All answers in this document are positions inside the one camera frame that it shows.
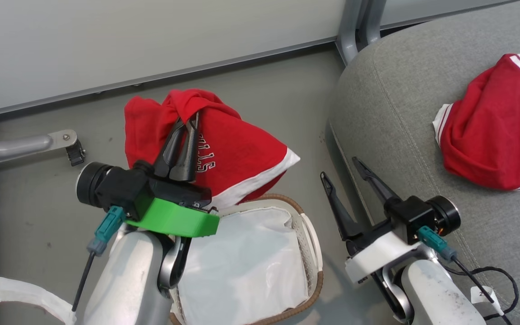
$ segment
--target black camera lens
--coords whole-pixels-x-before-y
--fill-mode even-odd
[[[448,198],[438,195],[427,200],[427,203],[435,209],[439,235],[446,236],[460,227],[460,212]]]
[[[97,189],[112,167],[94,161],[81,169],[81,173],[76,181],[76,195],[81,203],[97,208],[102,207],[99,204],[97,195],[95,195],[95,189]]]

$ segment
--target cable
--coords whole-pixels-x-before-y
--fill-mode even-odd
[[[461,276],[466,276],[466,274],[464,272],[456,271],[455,269],[447,267],[446,265],[442,265],[442,267],[449,273],[456,274],[456,275],[461,275]],[[503,310],[504,313],[511,312],[516,307],[517,303],[519,302],[519,288],[516,285],[515,279],[507,271],[503,270],[502,268],[498,268],[498,267],[475,268],[473,271],[471,271],[471,274],[475,275],[475,274],[483,273],[483,272],[486,272],[486,271],[500,272],[500,273],[504,274],[505,276],[507,276],[507,279],[509,279],[509,281],[511,281],[511,284],[513,286],[513,292],[514,292],[515,298],[513,299],[511,305],[507,309]],[[489,315],[489,316],[485,316],[484,319],[485,320],[489,320],[489,319],[493,319],[493,318],[497,318],[497,317],[499,317],[499,314],[492,314],[492,315]]]
[[[81,275],[80,285],[78,286],[78,292],[76,292],[76,298],[74,299],[74,306],[72,306],[72,312],[75,312],[78,308],[79,300],[81,298],[81,292],[83,292],[83,287],[85,286],[85,280],[87,280],[87,275],[89,274],[89,269],[91,269],[91,263],[93,262],[93,258],[95,257],[95,252],[89,253],[89,257],[87,259],[87,263],[85,264],[85,268],[83,269],[83,274]]]
[[[456,265],[458,265],[458,267],[460,267],[461,270],[463,270],[463,272],[474,282],[474,284],[477,285],[477,287],[479,288],[479,290],[481,290],[481,292],[483,293],[485,298],[487,298],[487,300],[489,300],[489,302],[491,304],[494,304],[495,300],[493,300],[493,298],[491,298],[491,295],[489,294],[489,292],[487,292],[485,290],[485,288],[483,288],[482,284],[477,280],[477,278],[474,277],[474,275],[471,273],[471,271],[469,271],[468,268],[466,268],[465,265],[463,263],[461,263],[461,261],[459,261],[459,259],[457,259],[456,256],[453,256],[451,258],[451,260],[453,262],[455,262]],[[505,323],[511,325],[511,321],[507,318],[506,315],[504,315],[504,312],[503,312],[503,315],[498,315],[498,316],[501,316],[501,318],[505,321]]]

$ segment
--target chair leg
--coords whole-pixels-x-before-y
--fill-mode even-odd
[[[380,20],[385,5],[386,0],[346,0],[336,37],[336,48],[345,65],[357,56],[358,49],[380,39]]]

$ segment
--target white wall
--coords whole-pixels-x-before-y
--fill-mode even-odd
[[[388,0],[382,24],[501,0]],[[344,0],[0,0],[0,108],[334,37]]]

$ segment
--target teal connector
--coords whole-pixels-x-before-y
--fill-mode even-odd
[[[95,238],[87,245],[89,253],[101,256],[111,237],[117,232],[125,220],[125,212],[121,206],[112,206],[95,230]]]
[[[425,245],[437,251],[446,261],[450,261],[453,256],[456,256],[456,251],[446,244],[446,240],[429,227],[422,226],[417,235]]]

